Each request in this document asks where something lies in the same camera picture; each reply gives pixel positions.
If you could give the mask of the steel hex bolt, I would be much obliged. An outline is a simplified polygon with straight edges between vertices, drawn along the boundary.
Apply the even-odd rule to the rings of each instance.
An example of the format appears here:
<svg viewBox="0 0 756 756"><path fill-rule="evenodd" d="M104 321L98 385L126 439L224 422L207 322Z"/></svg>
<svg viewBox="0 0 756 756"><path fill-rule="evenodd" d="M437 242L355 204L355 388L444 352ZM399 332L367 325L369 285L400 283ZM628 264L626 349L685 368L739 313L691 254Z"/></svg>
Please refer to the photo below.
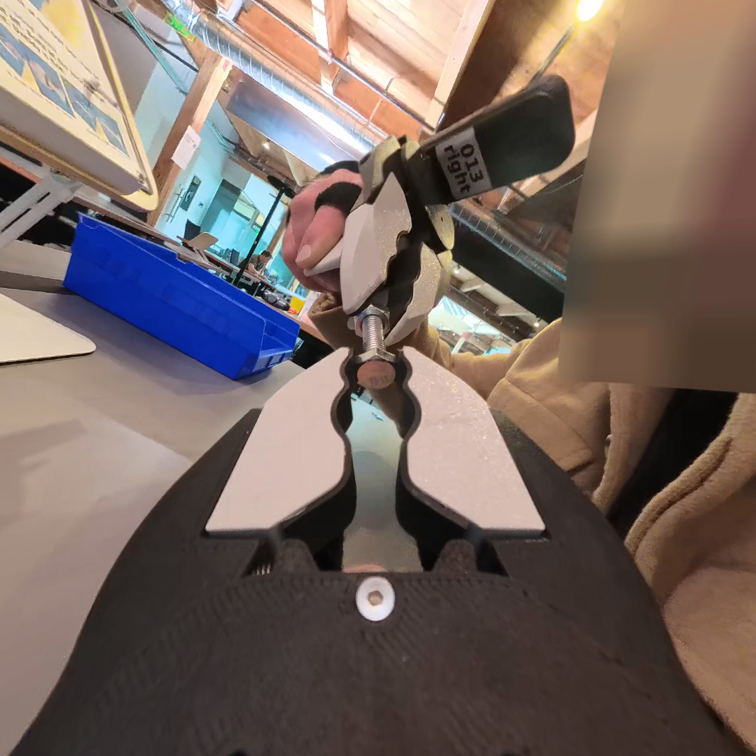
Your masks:
<svg viewBox="0 0 756 756"><path fill-rule="evenodd" d="M364 321L361 332L362 351L354 358L358 383L368 391L386 389L395 381L395 356L385 345L385 335L376 317Z"/></svg>

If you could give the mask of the person's right hand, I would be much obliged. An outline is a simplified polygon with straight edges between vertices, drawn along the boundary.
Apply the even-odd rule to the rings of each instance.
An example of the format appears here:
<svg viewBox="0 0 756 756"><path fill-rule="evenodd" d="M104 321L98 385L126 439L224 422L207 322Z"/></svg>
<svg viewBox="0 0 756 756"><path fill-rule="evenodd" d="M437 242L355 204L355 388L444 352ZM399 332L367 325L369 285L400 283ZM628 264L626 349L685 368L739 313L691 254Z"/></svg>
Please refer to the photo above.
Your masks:
<svg viewBox="0 0 756 756"><path fill-rule="evenodd" d="M281 254L288 269L308 289L339 291L339 274L309 275L343 236L345 220L363 188L356 161L327 167L289 204Z"/></svg>

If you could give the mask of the blue plastic bin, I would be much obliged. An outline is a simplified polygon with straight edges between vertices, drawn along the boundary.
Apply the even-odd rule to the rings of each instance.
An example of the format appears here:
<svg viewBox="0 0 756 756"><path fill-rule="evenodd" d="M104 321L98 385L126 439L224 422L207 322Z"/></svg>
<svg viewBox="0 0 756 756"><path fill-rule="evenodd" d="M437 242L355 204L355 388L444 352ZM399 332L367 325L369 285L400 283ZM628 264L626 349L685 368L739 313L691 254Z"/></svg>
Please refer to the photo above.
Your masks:
<svg viewBox="0 0 756 756"><path fill-rule="evenodd" d="M291 359L299 326L151 241L80 214L63 286L232 380Z"/></svg>

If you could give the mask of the white paper notice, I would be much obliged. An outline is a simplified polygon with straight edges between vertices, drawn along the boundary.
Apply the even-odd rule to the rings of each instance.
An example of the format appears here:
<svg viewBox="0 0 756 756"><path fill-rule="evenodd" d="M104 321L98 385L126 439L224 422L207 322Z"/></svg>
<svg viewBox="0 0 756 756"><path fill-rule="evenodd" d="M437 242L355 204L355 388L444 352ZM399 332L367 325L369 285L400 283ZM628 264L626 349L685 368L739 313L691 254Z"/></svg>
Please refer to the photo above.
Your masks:
<svg viewBox="0 0 756 756"><path fill-rule="evenodd" d="M171 160L181 170L185 170L194 158L200 146L201 137L191 126L188 126L172 153Z"/></svg>

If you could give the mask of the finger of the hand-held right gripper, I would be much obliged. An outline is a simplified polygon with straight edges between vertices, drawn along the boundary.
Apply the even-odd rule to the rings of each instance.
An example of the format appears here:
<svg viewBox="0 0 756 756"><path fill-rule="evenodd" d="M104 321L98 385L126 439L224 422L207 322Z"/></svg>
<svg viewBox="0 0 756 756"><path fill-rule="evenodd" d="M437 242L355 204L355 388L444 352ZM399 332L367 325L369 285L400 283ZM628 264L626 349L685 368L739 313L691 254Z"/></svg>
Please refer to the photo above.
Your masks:
<svg viewBox="0 0 756 756"><path fill-rule="evenodd" d="M373 203L349 213L340 257L340 292L347 315L362 311L364 303L383 286L398 241L411 228L408 202L395 176L384 181Z"/></svg>
<svg viewBox="0 0 756 756"><path fill-rule="evenodd" d="M453 268L451 251L436 253L425 243L418 251L404 254L410 256L411 265L408 272L400 274L399 283L389 289L394 297L390 314L398 314L398 319L394 322L390 318L391 329L385 336L387 346L404 341L427 319L445 295Z"/></svg>

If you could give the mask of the steel hex nut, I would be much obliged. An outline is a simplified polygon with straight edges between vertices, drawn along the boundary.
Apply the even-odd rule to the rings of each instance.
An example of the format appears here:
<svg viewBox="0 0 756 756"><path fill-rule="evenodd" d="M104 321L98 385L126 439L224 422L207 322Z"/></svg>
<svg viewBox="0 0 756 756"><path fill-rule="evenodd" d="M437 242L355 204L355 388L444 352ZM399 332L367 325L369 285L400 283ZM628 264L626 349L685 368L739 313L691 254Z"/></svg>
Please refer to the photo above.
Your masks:
<svg viewBox="0 0 756 756"><path fill-rule="evenodd" d="M377 307L372 304L365 307L356 315L349 317L348 319L349 329L353 330L355 333L361 332L364 321L369 317L376 317L378 319L378 321L381 324L384 334L389 332L389 325L390 325L389 311L386 310L385 308Z"/></svg>

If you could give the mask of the wooden office desk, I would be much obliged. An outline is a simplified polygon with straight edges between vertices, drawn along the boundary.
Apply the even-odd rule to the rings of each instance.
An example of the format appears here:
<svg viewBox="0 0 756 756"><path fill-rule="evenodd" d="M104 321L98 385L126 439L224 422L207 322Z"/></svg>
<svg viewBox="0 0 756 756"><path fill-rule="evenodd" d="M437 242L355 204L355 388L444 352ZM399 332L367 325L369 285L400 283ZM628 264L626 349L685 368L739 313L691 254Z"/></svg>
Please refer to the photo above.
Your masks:
<svg viewBox="0 0 756 756"><path fill-rule="evenodd" d="M178 255L183 261L193 262L195 265L216 274L220 278L233 283L243 263L241 258L234 250L228 255L229 259L215 254L210 249L209 241L211 235L201 233L196 239L188 242L185 240L171 241L160 234L154 235L146 232L139 232L137 236L161 244ZM274 280L275 276L267 268L256 268L256 262L259 261L259 255L254 254L250 264L243 270L242 275L236 287L246 290L251 296L260 298L273 297L275 300L285 300L290 302L295 297L296 292L284 288Z"/></svg>

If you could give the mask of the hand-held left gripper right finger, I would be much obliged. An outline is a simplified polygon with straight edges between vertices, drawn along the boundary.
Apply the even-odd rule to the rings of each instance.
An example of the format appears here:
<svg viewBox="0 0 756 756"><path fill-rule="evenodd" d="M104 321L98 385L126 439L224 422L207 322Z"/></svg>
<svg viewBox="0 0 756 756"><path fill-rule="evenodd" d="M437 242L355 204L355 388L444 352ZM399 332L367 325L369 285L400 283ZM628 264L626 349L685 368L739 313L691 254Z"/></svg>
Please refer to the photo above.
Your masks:
<svg viewBox="0 0 756 756"><path fill-rule="evenodd" d="M486 400L412 347L402 349L404 419L395 511L421 569L465 541L473 563L497 565L495 542L538 541L545 522Z"/></svg>

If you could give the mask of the person's tan sweater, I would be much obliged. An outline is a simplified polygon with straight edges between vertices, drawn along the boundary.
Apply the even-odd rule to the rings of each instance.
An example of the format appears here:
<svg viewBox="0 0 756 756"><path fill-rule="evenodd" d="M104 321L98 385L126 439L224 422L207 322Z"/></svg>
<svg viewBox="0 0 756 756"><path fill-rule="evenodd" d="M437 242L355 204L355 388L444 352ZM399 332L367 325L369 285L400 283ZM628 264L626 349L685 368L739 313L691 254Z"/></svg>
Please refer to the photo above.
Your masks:
<svg viewBox="0 0 756 756"><path fill-rule="evenodd" d="M605 515L639 471L671 389L560 377L560 321L495 355L488 403L505 412ZM705 703L754 754L754 395L642 505L624 537Z"/></svg>

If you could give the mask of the printed instruction sheet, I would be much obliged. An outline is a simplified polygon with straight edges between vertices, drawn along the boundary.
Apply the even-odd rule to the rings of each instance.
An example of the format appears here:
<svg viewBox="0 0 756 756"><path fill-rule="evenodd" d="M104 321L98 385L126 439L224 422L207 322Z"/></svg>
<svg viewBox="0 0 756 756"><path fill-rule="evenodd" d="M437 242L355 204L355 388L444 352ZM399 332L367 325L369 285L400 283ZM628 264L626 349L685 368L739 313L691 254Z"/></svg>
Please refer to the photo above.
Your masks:
<svg viewBox="0 0 756 756"><path fill-rule="evenodd" d="M134 149L83 2L1 2L2 125L133 172Z"/></svg>

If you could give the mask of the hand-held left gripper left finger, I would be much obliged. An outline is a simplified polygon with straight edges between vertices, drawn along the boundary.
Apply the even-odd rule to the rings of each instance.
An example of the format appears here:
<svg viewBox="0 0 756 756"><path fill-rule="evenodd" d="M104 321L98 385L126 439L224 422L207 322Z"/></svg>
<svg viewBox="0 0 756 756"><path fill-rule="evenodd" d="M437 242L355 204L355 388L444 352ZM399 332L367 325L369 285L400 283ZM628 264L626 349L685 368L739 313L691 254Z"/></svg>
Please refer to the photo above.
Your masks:
<svg viewBox="0 0 756 756"><path fill-rule="evenodd" d="M296 540L324 571L343 567L356 510L353 352L337 348L261 408L206 521L215 539L258 539L272 554Z"/></svg>

